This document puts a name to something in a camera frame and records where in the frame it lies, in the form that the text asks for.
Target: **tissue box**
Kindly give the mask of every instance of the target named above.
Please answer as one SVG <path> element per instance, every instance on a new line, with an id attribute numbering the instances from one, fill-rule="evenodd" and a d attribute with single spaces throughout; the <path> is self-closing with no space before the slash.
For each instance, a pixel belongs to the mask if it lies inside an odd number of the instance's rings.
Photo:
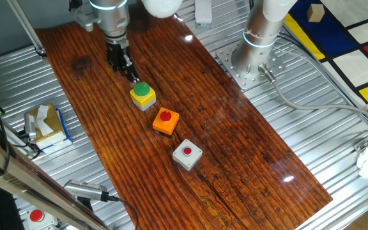
<path id="1" fill-rule="evenodd" d="M 47 103 L 44 106 L 48 107 L 48 111 L 47 111 L 47 117 L 43 120 L 43 122 L 46 125 L 48 125 L 53 130 L 53 132 L 46 134 L 46 135 L 42 135 L 42 132 L 39 129 L 39 127 L 35 128 L 35 131 L 36 131 L 35 144 L 41 150 L 66 139 L 65 131 L 62 128 L 62 124 L 58 118 L 58 115 L 56 114 L 55 107 L 52 105 L 52 103 Z M 27 111 L 27 113 L 32 114 L 35 121 L 37 121 L 38 110 L 39 110 L 39 107 L 33 110 L 30 110 L 30 111 Z"/>
<path id="2" fill-rule="evenodd" d="M 51 146 L 48 146 L 48 147 L 42 149 L 42 151 L 46 154 L 54 153 L 54 152 L 56 152 L 58 150 L 61 150 L 65 147 L 68 147 L 69 145 L 72 145 L 72 140 L 70 138 L 69 131 L 68 131 L 66 125 L 65 125 L 65 120 L 63 119 L 62 113 L 59 109 L 55 109 L 55 110 L 56 110 L 56 113 L 57 113 L 57 116 L 58 116 L 59 120 L 61 121 L 62 128 L 65 131 L 66 139 L 59 142 L 59 143 L 57 143 L 57 144 L 53 144 Z"/>

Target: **wooden table surface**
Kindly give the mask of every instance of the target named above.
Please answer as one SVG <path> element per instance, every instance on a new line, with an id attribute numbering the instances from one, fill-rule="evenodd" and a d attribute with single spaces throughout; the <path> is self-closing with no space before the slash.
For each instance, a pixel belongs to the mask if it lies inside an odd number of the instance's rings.
<path id="1" fill-rule="evenodd" d="M 141 229 L 294 229 L 332 198 L 183 22 L 130 9 L 132 59 L 157 94 L 145 112 L 106 61 L 97 27 L 38 30 L 48 59 L 120 198 Z M 151 124 L 180 114 L 171 137 Z M 190 173 L 173 163 L 184 139 L 203 150 Z M 289 182 L 284 179 L 293 177 Z"/>

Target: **metal base plate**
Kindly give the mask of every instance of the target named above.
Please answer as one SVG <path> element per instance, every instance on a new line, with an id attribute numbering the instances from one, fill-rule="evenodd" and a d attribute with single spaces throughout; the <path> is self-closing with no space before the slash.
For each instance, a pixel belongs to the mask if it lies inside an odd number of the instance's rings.
<path id="1" fill-rule="evenodd" d="M 234 42 L 229 44 L 221 49 L 218 49 L 215 53 L 217 58 L 220 59 L 221 63 L 228 70 L 231 77 L 235 80 L 235 82 L 241 87 L 241 89 L 247 90 L 250 89 L 257 84 L 260 84 L 263 81 L 267 81 L 263 74 L 260 74 L 258 70 L 256 70 L 256 74 L 249 74 L 250 77 L 242 77 L 238 74 L 232 64 L 231 58 L 233 52 L 237 46 L 239 46 L 240 42 Z M 270 72 L 276 76 L 285 71 L 284 63 L 279 60 L 279 58 L 275 55 L 273 51 L 270 52 L 269 62 L 266 64 L 267 68 Z"/>

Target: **gray cable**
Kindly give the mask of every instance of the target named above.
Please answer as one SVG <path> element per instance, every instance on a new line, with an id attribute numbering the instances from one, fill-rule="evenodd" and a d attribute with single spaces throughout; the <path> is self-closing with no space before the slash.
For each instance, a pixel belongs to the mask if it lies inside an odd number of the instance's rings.
<path id="1" fill-rule="evenodd" d="M 368 112 L 358 109 L 356 107 L 350 106 L 350 105 L 319 105 L 319 106 L 303 106 L 303 105 L 297 105 L 291 101 L 289 101 L 283 93 L 280 91 L 279 86 L 276 81 L 272 82 L 273 86 L 275 87 L 276 91 L 278 92 L 279 96 L 285 101 L 289 106 L 294 107 L 296 109 L 301 110 L 317 110 L 317 109 L 331 109 L 331 108 L 337 108 L 337 109 L 348 109 L 351 111 L 359 112 L 363 114 L 364 116 L 368 117 Z"/>

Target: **white button box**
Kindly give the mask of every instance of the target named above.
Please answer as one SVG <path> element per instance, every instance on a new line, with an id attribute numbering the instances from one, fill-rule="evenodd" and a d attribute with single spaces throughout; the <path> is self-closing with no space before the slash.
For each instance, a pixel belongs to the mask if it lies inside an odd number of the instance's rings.
<path id="1" fill-rule="evenodd" d="M 191 170 L 201 159 L 203 151 L 188 139 L 185 139 L 172 153 L 172 159 L 187 171 Z"/>

